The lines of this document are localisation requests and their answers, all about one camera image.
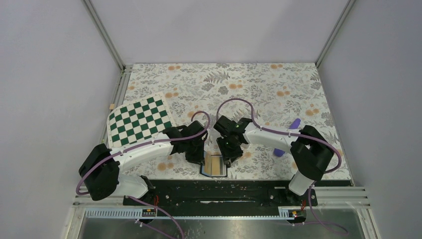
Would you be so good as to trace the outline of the black leather card holder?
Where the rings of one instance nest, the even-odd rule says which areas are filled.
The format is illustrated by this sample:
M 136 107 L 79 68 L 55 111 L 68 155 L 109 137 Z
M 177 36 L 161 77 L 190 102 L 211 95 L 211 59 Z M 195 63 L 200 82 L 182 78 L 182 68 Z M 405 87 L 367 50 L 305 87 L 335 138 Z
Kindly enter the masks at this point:
M 226 178 L 227 166 L 223 156 L 204 152 L 204 162 L 200 166 L 200 174 L 209 178 Z

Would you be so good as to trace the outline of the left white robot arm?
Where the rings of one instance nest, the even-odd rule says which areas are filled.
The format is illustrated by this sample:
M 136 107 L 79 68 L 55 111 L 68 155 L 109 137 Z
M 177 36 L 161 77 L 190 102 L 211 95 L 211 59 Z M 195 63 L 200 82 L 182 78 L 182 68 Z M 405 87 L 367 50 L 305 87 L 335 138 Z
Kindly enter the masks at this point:
M 154 200 L 152 184 L 144 176 L 126 175 L 125 171 L 145 161 L 181 153 L 187 161 L 201 163 L 207 135 L 208 128 L 196 120 L 190 125 L 169 127 L 152 138 L 127 146 L 109 149 L 99 144 L 78 170 L 81 180 L 77 195 L 88 194 L 93 201 L 109 196 L 133 196 L 141 204 L 150 204 Z M 80 190 L 82 184 L 86 192 Z

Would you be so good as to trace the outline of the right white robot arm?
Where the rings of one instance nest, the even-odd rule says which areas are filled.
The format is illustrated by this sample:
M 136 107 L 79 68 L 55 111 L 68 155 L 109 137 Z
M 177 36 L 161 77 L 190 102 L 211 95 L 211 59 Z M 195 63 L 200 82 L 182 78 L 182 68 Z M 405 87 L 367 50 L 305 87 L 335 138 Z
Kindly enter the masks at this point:
M 221 116 L 213 127 L 220 134 L 216 141 L 227 165 L 243 155 L 243 144 L 259 144 L 291 154 L 297 172 L 290 180 L 285 197 L 292 205 L 305 199 L 308 188 L 322 179 L 334 156 L 333 147 L 310 125 L 281 131 L 259 127 L 252 119 L 241 118 L 235 122 Z

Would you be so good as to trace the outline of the floral table mat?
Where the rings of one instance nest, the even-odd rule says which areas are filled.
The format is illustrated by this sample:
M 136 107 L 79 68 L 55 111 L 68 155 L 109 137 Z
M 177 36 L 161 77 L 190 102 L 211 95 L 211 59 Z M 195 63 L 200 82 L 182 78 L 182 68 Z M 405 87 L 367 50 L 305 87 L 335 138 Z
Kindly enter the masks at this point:
M 300 127 L 315 127 L 342 157 L 341 167 L 323 179 L 352 179 L 314 63 L 134 64 L 123 73 L 122 83 L 123 104 L 162 92 L 175 125 L 190 123 L 197 111 L 207 112 L 212 121 L 205 144 L 209 154 L 219 154 L 215 141 L 219 134 L 212 127 L 225 100 L 252 103 L 255 119 L 263 127 L 285 129 L 300 119 Z M 199 165 L 188 163 L 182 154 L 143 161 L 124 173 L 150 179 L 290 180 L 297 170 L 291 155 L 277 157 L 273 148 L 250 144 L 242 145 L 242 150 L 226 178 L 200 175 Z

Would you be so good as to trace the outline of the green white checkered board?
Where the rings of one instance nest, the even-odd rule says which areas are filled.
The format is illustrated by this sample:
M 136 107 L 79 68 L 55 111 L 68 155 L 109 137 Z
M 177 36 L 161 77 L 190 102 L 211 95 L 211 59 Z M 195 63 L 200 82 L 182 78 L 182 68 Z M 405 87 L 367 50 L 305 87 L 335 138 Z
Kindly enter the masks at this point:
M 162 92 L 133 100 L 114 109 L 107 117 L 107 144 L 122 147 L 155 137 L 175 126 Z

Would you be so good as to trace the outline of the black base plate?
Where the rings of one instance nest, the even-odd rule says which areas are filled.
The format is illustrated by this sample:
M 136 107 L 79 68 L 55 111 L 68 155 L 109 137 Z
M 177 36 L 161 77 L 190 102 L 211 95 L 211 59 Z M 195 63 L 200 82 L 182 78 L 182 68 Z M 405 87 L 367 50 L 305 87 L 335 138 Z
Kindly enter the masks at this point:
M 347 196 L 342 194 L 339 199 L 335 192 L 349 189 L 348 180 L 323 180 L 316 184 L 310 192 L 297 196 L 288 190 L 288 181 L 274 180 L 152 180 L 155 187 L 141 198 L 146 203 L 158 200 L 158 207 L 168 212 L 168 209 L 182 208 L 197 210 L 218 208 L 244 212 L 250 208 L 282 207 L 300 209 L 302 205 L 322 206 L 325 202 L 335 205 Z

